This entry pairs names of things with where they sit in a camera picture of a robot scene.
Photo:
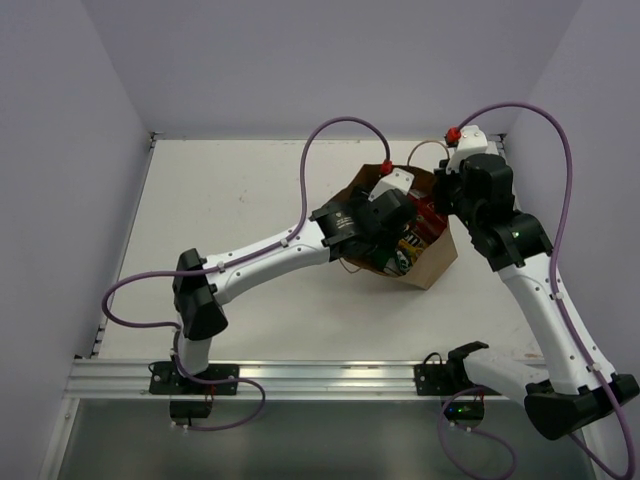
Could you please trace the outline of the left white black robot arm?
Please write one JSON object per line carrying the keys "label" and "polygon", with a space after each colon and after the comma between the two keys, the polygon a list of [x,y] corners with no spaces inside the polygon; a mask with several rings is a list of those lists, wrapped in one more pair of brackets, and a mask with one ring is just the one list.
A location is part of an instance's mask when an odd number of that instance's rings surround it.
{"label": "left white black robot arm", "polygon": [[212,339],[228,327],[224,305],[292,271],[341,258],[364,260],[380,247],[393,247],[416,214],[407,194],[391,189],[373,200],[355,195],[328,202],[302,225],[226,255],[183,252],[172,284],[181,319],[175,384],[193,393],[207,383]]}

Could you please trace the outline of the brown paper bag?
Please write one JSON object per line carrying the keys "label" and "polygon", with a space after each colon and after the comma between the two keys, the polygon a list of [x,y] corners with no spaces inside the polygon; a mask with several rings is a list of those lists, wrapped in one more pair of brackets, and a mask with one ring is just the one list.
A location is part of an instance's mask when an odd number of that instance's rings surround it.
{"label": "brown paper bag", "polygon": [[[446,147],[445,143],[441,140],[426,139],[417,143],[412,148],[412,150],[408,154],[406,162],[403,164],[392,164],[389,161],[385,161],[380,165],[366,164],[360,168],[351,183],[341,192],[336,194],[334,198],[336,200],[344,199],[347,195],[356,192],[367,194],[371,191],[376,182],[380,180],[385,174],[391,173],[394,168],[400,168],[412,173],[415,176],[410,190],[417,189],[423,191],[429,194],[433,199],[432,188],[435,183],[434,174],[411,164],[416,151],[420,147],[429,144],[437,145],[442,149]],[[407,227],[404,235],[407,232],[413,232],[414,234],[418,235],[417,228],[415,227],[415,220]],[[407,274],[400,277],[393,277],[381,271],[382,255],[375,256],[374,259],[370,258],[370,254],[366,255],[362,259],[346,257],[342,259],[340,263],[344,267],[344,269],[351,274],[357,273],[359,271],[369,271],[379,276],[394,279],[404,284],[427,290],[444,274],[444,272],[453,264],[453,262],[458,257],[456,246],[449,226],[449,220],[447,229],[439,237],[439,239],[434,243],[429,244],[429,247],[426,248],[424,252],[417,257],[418,259],[412,269]]]}

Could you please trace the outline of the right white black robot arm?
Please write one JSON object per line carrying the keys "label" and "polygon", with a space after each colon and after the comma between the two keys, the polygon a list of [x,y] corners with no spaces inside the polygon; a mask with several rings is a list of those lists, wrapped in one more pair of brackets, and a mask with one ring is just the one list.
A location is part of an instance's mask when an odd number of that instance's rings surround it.
{"label": "right white black robot arm", "polygon": [[475,154],[457,170],[434,172],[437,212],[456,216],[474,248],[514,296],[543,354],[536,370],[476,341],[448,354],[451,389],[483,386],[522,405],[534,428],[557,440],[608,416],[612,404],[639,394],[596,346],[551,264],[553,247],[540,222],[514,206],[513,171],[494,154]]}

